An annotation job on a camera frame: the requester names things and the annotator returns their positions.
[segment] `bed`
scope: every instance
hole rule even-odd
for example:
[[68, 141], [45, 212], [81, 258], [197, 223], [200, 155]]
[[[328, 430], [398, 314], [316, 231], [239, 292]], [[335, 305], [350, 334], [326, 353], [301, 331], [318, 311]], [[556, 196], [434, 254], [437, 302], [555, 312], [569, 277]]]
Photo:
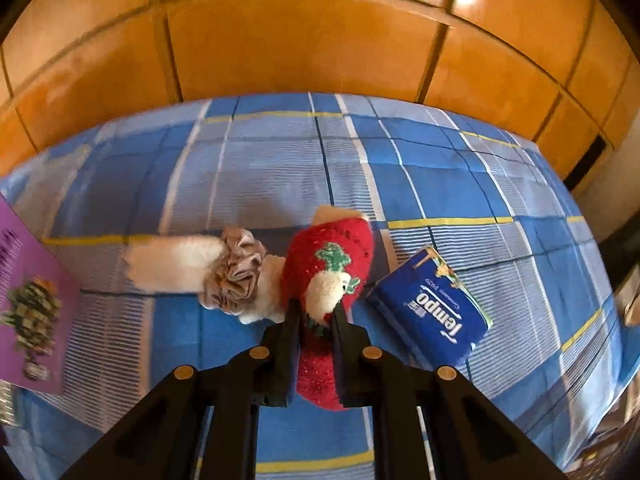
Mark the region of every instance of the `bed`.
[[[8, 452], [54, 479], [174, 367], [224, 364], [258, 342], [193, 296], [149, 296], [122, 259], [148, 235], [251, 229], [284, 254], [319, 204], [356, 208], [376, 241], [370, 283], [433, 244], [494, 320], [461, 373], [560, 467], [639, 366], [597, 244], [536, 145], [436, 108], [340, 94], [190, 102], [92, 128], [0, 189], [82, 282], [65, 393], [23, 391]], [[412, 356], [359, 300], [374, 344]], [[372, 478], [370, 412], [298, 397], [260, 414], [262, 478]]]

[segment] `plaid bed sheet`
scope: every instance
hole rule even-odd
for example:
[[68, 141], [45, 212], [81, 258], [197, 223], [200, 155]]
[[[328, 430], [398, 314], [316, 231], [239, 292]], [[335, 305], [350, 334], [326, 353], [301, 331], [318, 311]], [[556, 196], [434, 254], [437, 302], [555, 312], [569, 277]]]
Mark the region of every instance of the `plaid bed sheet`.
[[[83, 132], [0, 189], [82, 280], [65, 394], [23, 392], [8, 432], [27, 478], [59, 477], [175, 366], [258, 342], [266, 322], [136, 290], [122, 252], [150, 234], [238, 225], [284, 254], [319, 204], [356, 208], [376, 239], [369, 285], [433, 244], [495, 322], [461, 372], [559, 466], [639, 366], [590, 229], [536, 145], [452, 112], [315, 93], [191, 102]], [[412, 362], [370, 306], [353, 320]], [[261, 478], [369, 479], [372, 457], [369, 410], [297, 398], [260, 414]]]

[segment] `green embroidered pattern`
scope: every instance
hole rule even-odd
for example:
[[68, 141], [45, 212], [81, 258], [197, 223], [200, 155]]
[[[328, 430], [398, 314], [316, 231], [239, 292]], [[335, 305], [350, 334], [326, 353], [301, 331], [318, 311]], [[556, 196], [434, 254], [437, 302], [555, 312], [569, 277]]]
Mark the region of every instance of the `green embroidered pattern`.
[[[316, 251], [316, 258], [325, 262], [326, 270], [333, 272], [344, 272], [345, 267], [351, 263], [351, 257], [335, 242], [325, 243], [322, 249]], [[359, 283], [359, 278], [351, 278], [344, 291], [354, 294]]]

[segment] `blue packaging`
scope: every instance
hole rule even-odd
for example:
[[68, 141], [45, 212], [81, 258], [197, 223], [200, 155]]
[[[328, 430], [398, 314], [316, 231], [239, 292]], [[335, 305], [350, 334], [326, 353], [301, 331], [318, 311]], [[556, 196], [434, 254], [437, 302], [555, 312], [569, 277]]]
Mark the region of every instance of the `blue packaging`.
[[493, 323], [431, 246], [377, 282], [367, 301], [424, 368], [459, 365]]

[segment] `purple box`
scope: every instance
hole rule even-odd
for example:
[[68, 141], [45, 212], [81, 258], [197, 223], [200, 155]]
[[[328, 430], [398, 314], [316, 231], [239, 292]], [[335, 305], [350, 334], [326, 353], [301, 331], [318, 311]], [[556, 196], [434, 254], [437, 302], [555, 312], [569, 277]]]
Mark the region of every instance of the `purple box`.
[[62, 393], [66, 343], [80, 284], [0, 195], [0, 379]]

